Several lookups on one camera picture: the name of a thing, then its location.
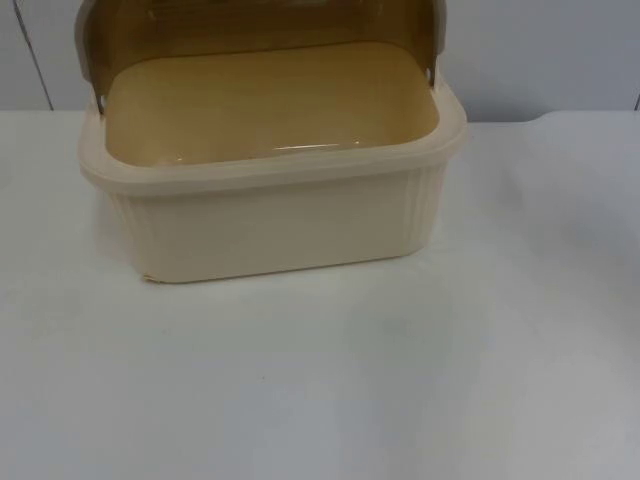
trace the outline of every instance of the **white wall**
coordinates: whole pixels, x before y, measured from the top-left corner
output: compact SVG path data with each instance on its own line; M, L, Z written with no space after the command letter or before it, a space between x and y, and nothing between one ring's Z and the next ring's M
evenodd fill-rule
M20 0L57 109L88 88L73 43L81 0ZM442 70L476 120L631 110L640 94L640 0L448 0Z
M47 108L13 5L3 0L0 3L0 110Z

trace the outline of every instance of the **white table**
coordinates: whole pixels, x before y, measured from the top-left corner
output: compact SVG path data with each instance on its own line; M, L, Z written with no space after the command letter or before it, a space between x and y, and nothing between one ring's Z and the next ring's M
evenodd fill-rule
M3 480L640 477L640 116L473 125L413 257L186 286L81 121L0 114Z

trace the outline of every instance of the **open lid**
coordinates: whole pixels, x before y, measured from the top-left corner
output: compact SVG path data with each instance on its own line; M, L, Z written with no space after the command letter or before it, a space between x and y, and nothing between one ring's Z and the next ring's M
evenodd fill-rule
M445 0L85 0L76 40L102 111L124 69L161 57L379 41L409 51L434 84Z

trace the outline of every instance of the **plastic container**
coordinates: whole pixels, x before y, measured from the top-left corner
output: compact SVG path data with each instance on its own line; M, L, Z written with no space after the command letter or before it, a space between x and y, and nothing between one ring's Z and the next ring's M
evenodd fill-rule
M180 283L422 248L466 126L436 68L443 22L431 0L85 6L80 164L139 271Z

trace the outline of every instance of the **cream plastic container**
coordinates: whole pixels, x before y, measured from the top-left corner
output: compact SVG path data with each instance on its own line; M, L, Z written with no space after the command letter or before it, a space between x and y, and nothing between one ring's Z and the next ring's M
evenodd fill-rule
M397 44L154 53L93 77L80 165L131 234L140 273L182 283L422 248L466 117L435 60L425 57L430 84Z

